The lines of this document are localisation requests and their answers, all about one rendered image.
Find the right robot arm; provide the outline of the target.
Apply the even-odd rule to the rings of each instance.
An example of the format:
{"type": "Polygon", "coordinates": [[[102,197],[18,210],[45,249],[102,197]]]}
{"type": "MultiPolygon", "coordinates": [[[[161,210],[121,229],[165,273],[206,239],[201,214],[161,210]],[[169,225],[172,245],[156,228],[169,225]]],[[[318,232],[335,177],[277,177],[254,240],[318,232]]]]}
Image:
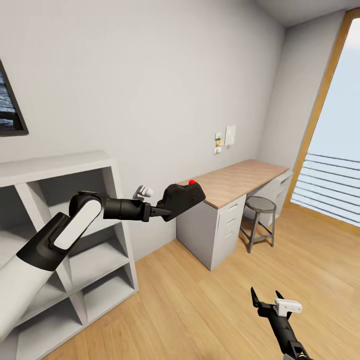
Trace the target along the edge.
{"type": "Polygon", "coordinates": [[[303,306],[296,300],[285,299],[279,291],[275,305],[259,301],[254,288],[251,288],[253,306],[258,308],[260,317],[269,319],[271,327],[276,335],[280,349],[284,354],[283,360],[313,360],[309,358],[303,345],[297,340],[289,323],[292,313],[301,313],[303,306]]]}

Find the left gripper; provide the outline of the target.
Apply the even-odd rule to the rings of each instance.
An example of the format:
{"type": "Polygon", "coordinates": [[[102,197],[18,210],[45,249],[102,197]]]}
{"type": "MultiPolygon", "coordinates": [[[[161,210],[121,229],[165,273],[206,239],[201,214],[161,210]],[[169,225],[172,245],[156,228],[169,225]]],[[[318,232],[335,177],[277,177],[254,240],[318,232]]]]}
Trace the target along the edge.
{"type": "Polygon", "coordinates": [[[158,209],[138,199],[121,199],[119,220],[149,222],[149,218],[171,215],[170,210],[158,209]]]}

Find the digital camera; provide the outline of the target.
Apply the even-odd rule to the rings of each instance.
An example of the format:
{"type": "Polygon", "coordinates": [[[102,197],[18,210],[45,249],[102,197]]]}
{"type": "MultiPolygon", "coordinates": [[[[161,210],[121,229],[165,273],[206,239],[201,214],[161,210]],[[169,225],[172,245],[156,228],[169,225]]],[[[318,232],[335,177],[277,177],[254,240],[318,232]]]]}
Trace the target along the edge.
{"type": "Polygon", "coordinates": [[[171,211],[172,214],[162,216],[165,222],[171,221],[195,205],[206,199],[206,195],[200,184],[190,179],[188,185],[171,184],[164,191],[162,200],[157,202],[156,207],[171,211]]]}

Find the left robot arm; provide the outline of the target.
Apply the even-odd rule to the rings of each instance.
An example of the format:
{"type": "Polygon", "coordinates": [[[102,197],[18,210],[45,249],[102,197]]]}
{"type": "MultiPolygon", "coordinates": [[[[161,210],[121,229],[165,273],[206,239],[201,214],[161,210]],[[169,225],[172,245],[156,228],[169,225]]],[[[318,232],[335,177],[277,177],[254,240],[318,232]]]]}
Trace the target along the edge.
{"type": "Polygon", "coordinates": [[[139,186],[132,199],[110,198],[108,194],[80,190],[69,203],[69,215],[59,212],[0,269],[0,344],[14,329],[37,296],[90,224],[102,211],[103,219],[149,222],[168,216],[143,197],[151,188],[139,186]]]}

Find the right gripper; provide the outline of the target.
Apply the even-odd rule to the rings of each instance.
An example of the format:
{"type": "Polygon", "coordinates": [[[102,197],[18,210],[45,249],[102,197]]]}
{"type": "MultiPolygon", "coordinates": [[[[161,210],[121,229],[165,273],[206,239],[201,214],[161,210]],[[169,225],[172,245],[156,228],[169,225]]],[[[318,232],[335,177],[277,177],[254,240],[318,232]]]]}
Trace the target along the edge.
{"type": "MultiPolygon", "coordinates": [[[[279,291],[276,291],[278,299],[285,299],[279,291]]],[[[290,323],[289,318],[292,315],[292,311],[287,312],[287,316],[278,316],[277,312],[273,308],[273,304],[265,303],[263,301],[259,301],[254,288],[251,288],[251,296],[253,306],[258,308],[258,314],[260,317],[265,317],[269,319],[271,327],[276,335],[280,330],[293,330],[290,323]]]]}

